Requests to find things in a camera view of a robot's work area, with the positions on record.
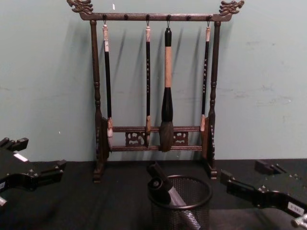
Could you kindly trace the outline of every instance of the black brush handle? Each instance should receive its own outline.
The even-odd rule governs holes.
[[[109,60],[109,39],[107,25],[103,27],[104,32],[104,47],[105,47],[105,66],[106,66],[106,102],[107,102],[107,117],[112,117],[111,108],[111,82],[110,82],[110,60]]]
[[[205,114],[205,107],[206,107],[209,41],[210,41],[210,27],[207,27],[207,30],[206,30],[206,46],[205,46],[205,60],[204,60],[204,68],[203,68],[203,83],[202,83],[202,106],[201,106],[201,114],[202,115]]]
[[[146,115],[150,116],[150,27],[146,27]]]
[[[162,122],[173,121],[173,102],[172,102],[172,31],[168,27],[165,31],[165,69],[164,69],[164,95],[162,101]]]

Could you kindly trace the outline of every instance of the brush bristles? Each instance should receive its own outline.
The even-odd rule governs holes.
[[[174,143],[174,126],[173,122],[162,122],[159,128],[160,150],[167,152],[171,150]]]

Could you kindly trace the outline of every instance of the brush handle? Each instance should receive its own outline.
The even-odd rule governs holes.
[[[207,27],[206,45],[205,45],[205,60],[204,60],[204,65],[203,65],[203,82],[202,82],[201,131],[205,131],[205,107],[206,107],[209,41],[210,41],[210,27]]]
[[[146,128],[147,144],[150,135],[150,27],[146,27]]]
[[[170,28],[165,31],[165,65],[164,65],[165,88],[172,86],[172,32]]]
[[[146,27],[146,115],[150,116],[150,27]]]
[[[170,28],[165,31],[165,65],[164,65],[164,95],[162,101],[162,122],[173,121],[172,102],[172,32]]]
[[[105,65],[106,65],[106,102],[107,102],[107,136],[113,136],[112,109],[111,109],[111,83],[110,83],[110,60],[109,60],[109,37],[108,27],[103,26]]]

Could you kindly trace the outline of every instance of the carved wooden panel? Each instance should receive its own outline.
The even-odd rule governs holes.
[[[126,146],[146,146],[144,132],[126,132]]]
[[[187,146],[189,145],[188,132],[174,132],[174,146]]]

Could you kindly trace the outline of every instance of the white label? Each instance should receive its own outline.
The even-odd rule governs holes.
[[[294,211],[295,213],[299,214],[299,215],[303,215],[305,210],[302,209],[301,207],[289,202],[288,203],[288,209],[290,209],[291,211]]]
[[[5,182],[0,184],[0,190],[3,189],[5,187]]]
[[[26,157],[23,157],[22,155],[20,155],[19,153],[14,154],[14,157],[17,157],[18,159],[20,159],[23,162],[28,161],[28,159]]]
[[[105,52],[109,52],[109,41],[105,41]]]

